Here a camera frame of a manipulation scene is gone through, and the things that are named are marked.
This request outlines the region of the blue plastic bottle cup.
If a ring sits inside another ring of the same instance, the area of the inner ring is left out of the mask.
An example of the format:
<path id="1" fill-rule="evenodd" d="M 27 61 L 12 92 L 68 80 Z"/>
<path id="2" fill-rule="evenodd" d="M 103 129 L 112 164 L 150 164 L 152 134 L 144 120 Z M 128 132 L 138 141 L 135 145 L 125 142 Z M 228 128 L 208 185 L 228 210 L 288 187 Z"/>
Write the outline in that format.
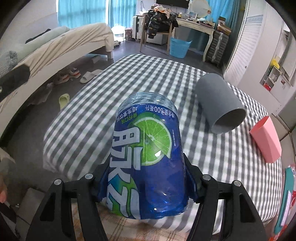
<path id="1" fill-rule="evenodd" d="M 110 212 L 131 219 L 183 213 L 188 195 L 178 112 L 165 96 L 139 92 L 118 108 L 107 181 Z"/>

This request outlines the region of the pink faceted cup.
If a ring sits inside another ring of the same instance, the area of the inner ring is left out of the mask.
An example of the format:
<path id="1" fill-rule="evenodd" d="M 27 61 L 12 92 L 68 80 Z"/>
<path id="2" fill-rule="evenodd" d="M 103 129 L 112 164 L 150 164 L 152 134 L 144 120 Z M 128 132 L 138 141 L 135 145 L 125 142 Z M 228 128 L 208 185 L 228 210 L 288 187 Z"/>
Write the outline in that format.
<path id="1" fill-rule="evenodd" d="M 270 116 L 263 117 L 249 131 L 266 163 L 274 163 L 281 157 L 280 139 Z"/>

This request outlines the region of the grey cylindrical cup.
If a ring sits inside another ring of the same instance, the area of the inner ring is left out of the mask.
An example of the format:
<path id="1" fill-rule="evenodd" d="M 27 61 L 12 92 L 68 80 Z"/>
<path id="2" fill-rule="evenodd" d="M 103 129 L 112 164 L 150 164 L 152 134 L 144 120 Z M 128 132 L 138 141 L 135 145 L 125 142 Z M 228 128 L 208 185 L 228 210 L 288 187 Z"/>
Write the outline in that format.
<path id="1" fill-rule="evenodd" d="M 246 109 L 220 75 L 203 75 L 196 83 L 195 92 L 212 133 L 230 132 L 245 120 Z"/>

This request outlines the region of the teal lidded brown bin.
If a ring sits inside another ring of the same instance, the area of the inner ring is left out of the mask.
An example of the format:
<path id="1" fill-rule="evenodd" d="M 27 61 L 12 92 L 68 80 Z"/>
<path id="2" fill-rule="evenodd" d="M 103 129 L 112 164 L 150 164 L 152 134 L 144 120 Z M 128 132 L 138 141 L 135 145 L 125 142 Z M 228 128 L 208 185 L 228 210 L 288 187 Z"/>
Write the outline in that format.
<path id="1" fill-rule="evenodd" d="M 295 164 L 285 169 L 285 183 L 280 212 L 274 227 L 274 235 L 269 240 L 278 240 L 288 226 L 288 216 L 295 206 Z"/>

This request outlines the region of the plaid seat cushion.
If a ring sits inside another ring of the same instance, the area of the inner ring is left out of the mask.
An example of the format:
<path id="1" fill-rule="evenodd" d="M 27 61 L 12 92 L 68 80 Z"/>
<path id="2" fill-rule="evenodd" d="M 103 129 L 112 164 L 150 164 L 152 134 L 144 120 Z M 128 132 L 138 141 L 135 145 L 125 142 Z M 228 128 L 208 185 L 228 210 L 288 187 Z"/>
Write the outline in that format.
<path id="1" fill-rule="evenodd" d="M 186 240 L 187 233 L 154 228 L 146 223 L 120 217 L 109 212 L 102 204 L 96 204 L 103 228 L 109 240 Z"/>

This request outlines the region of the grey checkered tablecloth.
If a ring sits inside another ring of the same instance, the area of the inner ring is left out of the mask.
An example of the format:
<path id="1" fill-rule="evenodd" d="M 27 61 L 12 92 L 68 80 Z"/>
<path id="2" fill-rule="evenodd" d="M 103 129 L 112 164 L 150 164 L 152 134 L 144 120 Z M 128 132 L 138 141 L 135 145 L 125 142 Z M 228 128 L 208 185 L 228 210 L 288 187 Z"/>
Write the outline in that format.
<path id="1" fill-rule="evenodd" d="M 109 155 L 119 105 L 131 94 L 157 92 L 178 110 L 188 159 L 217 181 L 241 181 L 262 222 L 269 223 L 280 207 L 281 161 L 267 164 L 249 133 L 267 110 L 231 86 L 247 116 L 231 132 L 210 133 L 194 90 L 203 75 L 163 58 L 133 54 L 119 59 L 83 87 L 51 123 L 44 137 L 44 167 L 74 180 L 94 170 Z"/>

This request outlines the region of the yellow-green slipper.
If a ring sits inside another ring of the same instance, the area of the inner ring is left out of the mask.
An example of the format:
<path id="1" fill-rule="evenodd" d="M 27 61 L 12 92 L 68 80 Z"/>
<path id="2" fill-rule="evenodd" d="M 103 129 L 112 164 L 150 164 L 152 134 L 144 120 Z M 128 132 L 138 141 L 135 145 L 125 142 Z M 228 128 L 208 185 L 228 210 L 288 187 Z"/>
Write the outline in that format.
<path id="1" fill-rule="evenodd" d="M 62 110 L 70 101 L 69 94 L 65 93 L 59 97 L 60 110 Z"/>

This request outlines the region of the white slipper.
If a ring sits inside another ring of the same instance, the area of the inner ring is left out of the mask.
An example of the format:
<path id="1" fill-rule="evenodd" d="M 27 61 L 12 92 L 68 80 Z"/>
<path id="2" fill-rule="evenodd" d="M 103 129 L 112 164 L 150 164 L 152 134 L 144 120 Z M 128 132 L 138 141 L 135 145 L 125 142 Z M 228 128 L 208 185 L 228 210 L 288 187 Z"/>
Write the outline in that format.
<path id="1" fill-rule="evenodd" d="M 93 78 L 97 77 L 100 73 L 102 72 L 102 70 L 97 69 L 94 70 L 92 72 L 87 71 L 80 79 L 80 83 L 81 84 L 86 84 L 88 82 L 90 82 Z"/>

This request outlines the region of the bed with beige blanket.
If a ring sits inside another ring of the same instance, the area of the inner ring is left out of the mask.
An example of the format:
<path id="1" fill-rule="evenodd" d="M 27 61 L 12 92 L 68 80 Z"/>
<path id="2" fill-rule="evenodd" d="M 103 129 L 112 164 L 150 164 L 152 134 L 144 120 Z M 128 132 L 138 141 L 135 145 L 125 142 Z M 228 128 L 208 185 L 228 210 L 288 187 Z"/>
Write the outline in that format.
<path id="1" fill-rule="evenodd" d="M 26 56 L 1 78 L 1 133 L 27 99 L 59 70 L 88 53 L 111 59 L 113 44 L 111 28 L 95 23 L 67 30 Z"/>

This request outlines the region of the blue plastic basket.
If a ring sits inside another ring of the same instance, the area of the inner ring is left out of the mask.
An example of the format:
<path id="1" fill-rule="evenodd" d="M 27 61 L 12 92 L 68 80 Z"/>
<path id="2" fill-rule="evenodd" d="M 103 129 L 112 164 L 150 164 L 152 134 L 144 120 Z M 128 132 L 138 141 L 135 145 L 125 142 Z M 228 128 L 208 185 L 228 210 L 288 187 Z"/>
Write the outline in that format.
<path id="1" fill-rule="evenodd" d="M 175 58 L 184 59 L 189 47 L 191 45 L 191 41 L 183 41 L 180 39 L 172 38 L 170 39 L 170 55 Z"/>

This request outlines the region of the white vanity desk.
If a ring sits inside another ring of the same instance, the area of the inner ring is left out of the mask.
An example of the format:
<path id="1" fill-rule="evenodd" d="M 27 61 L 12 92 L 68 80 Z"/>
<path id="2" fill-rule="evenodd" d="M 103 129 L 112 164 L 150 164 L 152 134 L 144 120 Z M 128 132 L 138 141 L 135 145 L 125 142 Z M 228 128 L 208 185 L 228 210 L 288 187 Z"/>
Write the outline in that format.
<path id="1" fill-rule="evenodd" d="M 189 29 L 192 29 L 192 30 L 196 30 L 196 31 L 199 31 L 199 32 L 202 32 L 202 33 L 206 33 L 209 36 L 208 43 L 207 43 L 207 45 L 205 47 L 205 50 L 204 50 L 204 53 L 203 53 L 203 62 L 205 62 L 206 61 L 206 55 L 207 55 L 208 50 L 210 48 L 210 45 L 212 43 L 213 35 L 214 35 L 215 30 L 213 28 L 210 28 L 210 27 L 207 27 L 205 25 L 195 23 L 195 22 L 192 22 L 192 21 L 189 21 L 189 20 L 177 19 L 177 22 L 178 22 L 179 26 L 183 26 L 183 27 L 186 27 L 186 28 L 189 28 Z M 170 42 L 169 54 L 173 53 L 171 47 L 172 47 L 172 40 L 175 38 L 176 29 L 177 28 L 174 28 L 173 30 L 171 30 L 171 33 L 170 33 L 170 37 L 169 37 L 169 42 Z"/>

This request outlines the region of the blue window curtain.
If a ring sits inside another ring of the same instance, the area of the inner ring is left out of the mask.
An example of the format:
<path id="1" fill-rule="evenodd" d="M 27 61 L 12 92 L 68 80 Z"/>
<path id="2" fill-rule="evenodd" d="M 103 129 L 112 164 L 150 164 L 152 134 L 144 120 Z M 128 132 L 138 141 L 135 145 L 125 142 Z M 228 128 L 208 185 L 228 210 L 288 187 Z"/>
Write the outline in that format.
<path id="1" fill-rule="evenodd" d="M 57 1 L 58 23 L 69 28 L 93 23 L 106 23 L 109 27 L 132 26 L 137 2 L 134 0 L 60 0 Z"/>

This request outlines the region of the wooden chair with clothes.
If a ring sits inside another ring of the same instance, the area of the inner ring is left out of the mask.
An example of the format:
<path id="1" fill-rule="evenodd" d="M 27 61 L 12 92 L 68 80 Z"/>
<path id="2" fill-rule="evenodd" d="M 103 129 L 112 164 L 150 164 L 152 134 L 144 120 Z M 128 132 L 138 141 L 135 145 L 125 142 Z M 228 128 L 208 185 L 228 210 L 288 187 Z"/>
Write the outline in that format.
<path id="1" fill-rule="evenodd" d="M 144 18 L 142 20 L 140 51 L 142 51 L 142 45 L 146 45 L 147 38 L 153 39 L 157 34 L 160 34 L 168 36 L 166 52 L 169 54 L 173 30 L 178 27 L 179 24 L 176 13 L 168 9 L 161 9 L 160 6 L 150 9 L 144 14 Z"/>

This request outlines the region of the black wall television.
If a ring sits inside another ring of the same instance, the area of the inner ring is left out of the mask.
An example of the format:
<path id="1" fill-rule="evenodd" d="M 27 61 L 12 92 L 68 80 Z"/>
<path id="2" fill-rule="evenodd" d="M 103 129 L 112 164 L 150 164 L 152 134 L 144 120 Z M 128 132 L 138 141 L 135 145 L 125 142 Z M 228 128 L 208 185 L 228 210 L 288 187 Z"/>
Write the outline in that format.
<path id="1" fill-rule="evenodd" d="M 187 9 L 189 7 L 189 1 L 187 0 L 156 0 L 157 4 L 176 6 L 178 8 Z"/>

